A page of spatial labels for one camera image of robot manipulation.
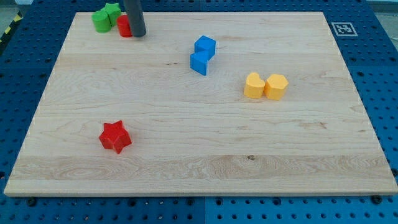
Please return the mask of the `grey cylindrical robot arm rod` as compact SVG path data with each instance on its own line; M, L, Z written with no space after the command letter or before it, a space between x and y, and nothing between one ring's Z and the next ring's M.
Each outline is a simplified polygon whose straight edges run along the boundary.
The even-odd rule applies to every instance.
M146 35L146 25L140 0L124 0L124 7L129 20L131 33L134 37Z

